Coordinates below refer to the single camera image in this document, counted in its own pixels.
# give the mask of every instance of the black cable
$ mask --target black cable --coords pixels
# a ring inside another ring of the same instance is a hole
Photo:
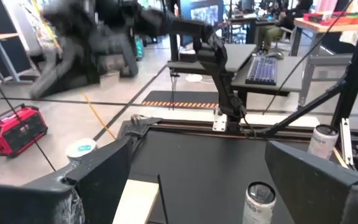
[[[304,59],[306,59],[309,54],[311,54],[311,52],[321,43],[321,41],[323,40],[323,38],[325,37],[326,34],[329,33],[329,31],[333,28],[333,26],[335,25],[335,23],[346,13],[346,9],[352,4],[353,0],[350,0],[345,8],[342,10],[341,14],[335,19],[335,21],[328,27],[327,31],[323,34],[323,36],[320,37],[320,39],[317,41],[317,43],[315,43],[315,45],[308,51],[308,53],[305,54],[305,56],[303,56],[303,58],[293,67],[292,71],[287,75],[287,77],[284,79],[284,82],[281,84],[280,88],[278,88],[276,94],[274,94],[272,100],[270,101],[270,103],[268,104],[268,106],[266,107],[265,111],[262,112],[262,115],[264,115],[270,108],[270,106],[272,105],[274,99],[276,98],[276,96],[280,93],[281,89],[283,88],[284,84],[288,81],[288,79],[292,76],[292,74],[295,72],[296,68],[298,68],[298,66],[304,61]]]
[[[5,93],[3,92],[1,86],[0,86],[0,93],[2,94],[2,97],[4,98],[4,100],[6,101],[6,103],[8,104],[8,106],[10,107],[10,109],[12,110],[12,112],[15,114],[17,120],[19,121],[19,124],[22,126],[22,128],[25,128],[26,131],[28,131],[28,127],[23,123],[22,119],[20,118],[20,116],[17,114],[16,110],[14,109],[14,107],[11,105],[11,102],[9,102],[9,100],[7,99]],[[42,153],[42,155],[44,156],[44,158],[47,160],[47,162],[49,163],[49,166],[52,168],[53,171],[56,171],[56,169],[54,168],[54,166],[52,165],[52,163],[50,162],[50,160],[48,159],[47,155],[44,153],[44,151],[41,149],[40,145],[38,144],[37,140],[32,137],[32,140],[34,141],[34,144],[38,147],[38,149],[40,150],[40,152]]]

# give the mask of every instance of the can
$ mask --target can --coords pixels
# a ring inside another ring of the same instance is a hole
[[[66,148],[66,156],[70,162],[81,161],[81,157],[93,152],[98,148],[96,141],[90,138],[83,138],[71,143]]]
[[[266,183],[254,182],[246,192],[242,224],[269,224],[276,204],[274,189]]]
[[[308,153],[323,159],[329,159],[333,153],[338,136],[338,129],[326,124],[317,125],[310,139]]]

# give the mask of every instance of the cable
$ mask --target cable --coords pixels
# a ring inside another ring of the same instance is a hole
[[[85,93],[83,93],[85,100],[88,102],[89,107],[91,108],[93,114],[96,116],[96,118],[99,120],[100,124],[105,128],[105,130],[110,134],[110,136],[116,140],[117,138],[115,137],[115,135],[109,130],[109,128],[105,125],[105,123],[102,121],[102,119],[99,117],[98,112],[96,112],[96,110],[93,108],[93,105],[90,101],[90,99],[85,95]]]
[[[321,41],[323,40],[323,38],[325,37],[326,34],[329,33],[329,31],[333,28],[333,26],[335,25],[335,23],[346,13],[346,9],[352,4],[353,0],[350,0],[344,10],[341,12],[341,14],[335,19],[335,21],[328,27],[327,31],[323,34],[323,36],[320,37],[320,39],[317,41],[317,43],[315,43],[315,45],[308,51],[308,53],[305,54],[305,56],[303,56],[303,58],[293,67],[292,71],[287,75],[287,77],[284,79],[284,82],[281,84],[280,88],[278,88],[276,94],[274,94],[272,100],[270,101],[270,103],[268,104],[268,106],[266,107],[265,111],[262,112],[262,115],[264,115],[270,108],[270,106],[272,105],[274,99],[276,98],[276,96],[280,93],[280,90],[283,88],[284,84],[288,81],[288,79],[292,76],[292,74],[295,72],[296,68],[298,68],[298,66],[302,63],[302,61],[304,61],[305,58],[307,58],[309,56],[309,54],[311,54],[311,52],[321,43]]]
[[[12,110],[12,112],[14,113],[15,117],[17,118],[17,120],[19,121],[19,124],[21,125],[22,128],[24,128],[26,131],[28,131],[28,127],[23,123],[21,117],[17,114],[15,108],[11,105],[11,102],[9,102],[9,100],[6,98],[6,95],[4,93],[4,91],[2,90],[1,86],[0,86],[0,93],[2,94],[2,98],[4,98],[4,100],[6,101],[6,103],[8,104],[9,108]],[[40,150],[40,152],[42,153],[43,157],[47,160],[49,166],[52,168],[53,171],[56,171],[55,167],[52,165],[52,163],[50,162],[49,158],[47,157],[47,155],[44,153],[44,151],[41,149],[40,145],[38,144],[37,140],[32,137],[32,140],[34,141],[34,144],[38,147],[38,149]]]

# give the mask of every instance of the floor stripe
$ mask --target floor stripe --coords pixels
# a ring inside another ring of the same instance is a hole
[[[117,121],[117,119],[130,107],[134,104],[135,100],[147,89],[147,87],[149,87],[154,80],[156,80],[158,78],[158,76],[160,76],[160,74],[166,69],[166,66],[164,65],[159,71],[158,73],[151,78],[137,93],[134,97],[132,97],[132,99],[120,110],[118,111],[118,113],[116,115],[114,115],[111,120],[106,124],[107,128],[110,128],[112,124],[114,124],[114,122]],[[97,141],[99,140],[99,138],[101,138],[101,136],[106,132],[106,129],[102,128],[98,134],[96,134],[96,136],[93,138],[93,140]]]
[[[31,100],[29,98],[7,98],[8,100],[26,100],[26,101],[34,101],[34,102],[50,102],[50,103],[74,103],[74,104],[84,104],[87,105],[88,103],[86,101],[77,101],[77,100],[48,100],[48,99],[41,99],[41,100]],[[102,102],[102,101],[91,101],[92,105],[107,105],[107,106],[126,106],[127,103],[110,103],[110,102]],[[150,101],[144,101],[141,104],[132,103],[131,106],[151,106]],[[216,104],[213,107],[208,106],[210,104],[208,103],[198,103],[196,106],[188,109],[198,109],[198,110],[210,110],[210,108],[216,108],[219,105]],[[162,106],[162,105],[155,105],[156,107],[164,107],[168,108],[169,106]],[[183,103],[175,103],[175,107],[182,107]],[[258,110],[258,109],[247,109],[248,112],[252,113],[262,113],[264,110]],[[268,110],[268,113],[278,113],[278,114],[292,114],[294,111],[285,111],[285,110]],[[330,112],[309,112],[310,115],[315,116],[332,116],[334,113]],[[358,114],[351,114],[351,118],[358,118]]]

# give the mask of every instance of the black tabletop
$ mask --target black tabletop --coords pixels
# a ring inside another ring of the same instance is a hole
[[[308,144],[287,142],[307,150]],[[246,188],[255,181],[274,187],[264,161],[266,141],[149,131],[132,164],[132,179],[160,174],[170,224],[242,223]],[[278,195],[272,224],[293,220]],[[150,223],[165,223],[157,199]]]

